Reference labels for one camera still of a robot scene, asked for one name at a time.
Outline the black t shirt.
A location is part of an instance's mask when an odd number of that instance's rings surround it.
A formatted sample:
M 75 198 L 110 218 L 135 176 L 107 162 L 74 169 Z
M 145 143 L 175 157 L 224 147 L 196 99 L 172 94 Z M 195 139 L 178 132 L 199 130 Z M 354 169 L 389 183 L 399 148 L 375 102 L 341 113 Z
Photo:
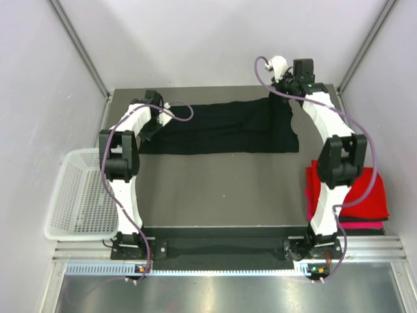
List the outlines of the black t shirt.
M 206 155 L 216 153 L 297 153 L 291 127 L 292 109 L 271 93 L 265 98 L 217 104 L 177 106 L 172 112 L 190 121 L 171 120 L 150 141 L 142 155 Z

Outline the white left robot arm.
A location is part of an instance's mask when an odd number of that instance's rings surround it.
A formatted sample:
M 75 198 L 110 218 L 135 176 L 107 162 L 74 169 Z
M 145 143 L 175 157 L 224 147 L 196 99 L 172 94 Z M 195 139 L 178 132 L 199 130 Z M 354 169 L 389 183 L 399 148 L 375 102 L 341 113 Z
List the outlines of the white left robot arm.
M 142 219 L 137 208 L 136 177 L 139 171 L 137 137 L 141 130 L 156 130 L 162 96 L 147 90 L 145 98 L 133 99 L 126 113 L 111 128 L 99 133 L 99 162 L 102 184 L 115 202 L 118 214 L 117 233 L 137 235 Z

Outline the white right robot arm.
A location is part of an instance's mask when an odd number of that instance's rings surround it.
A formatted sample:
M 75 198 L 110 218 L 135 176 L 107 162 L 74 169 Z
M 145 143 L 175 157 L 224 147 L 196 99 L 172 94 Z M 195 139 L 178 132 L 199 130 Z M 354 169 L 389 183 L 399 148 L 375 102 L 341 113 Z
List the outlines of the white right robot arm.
M 339 116 L 326 86 L 315 82 L 312 59 L 297 59 L 290 67 L 284 57 L 275 56 L 268 69 L 274 74 L 274 88 L 300 103 L 324 143 L 316 165 L 319 197 L 304 241 L 306 254 L 319 258 L 336 242 L 341 206 L 362 174 L 367 139 L 354 133 Z

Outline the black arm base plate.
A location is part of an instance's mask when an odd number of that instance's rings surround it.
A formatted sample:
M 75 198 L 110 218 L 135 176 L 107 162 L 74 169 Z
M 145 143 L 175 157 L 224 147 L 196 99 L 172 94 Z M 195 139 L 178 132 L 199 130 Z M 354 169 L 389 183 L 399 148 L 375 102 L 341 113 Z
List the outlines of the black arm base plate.
M 110 258 L 150 260 L 162 271 L 254 271 L 292 269 L 293 263 L 327 264 L 341 257 L 340 241 L 312 247 L 305 226 L 145 227 L 143 235 L 117 234 Z

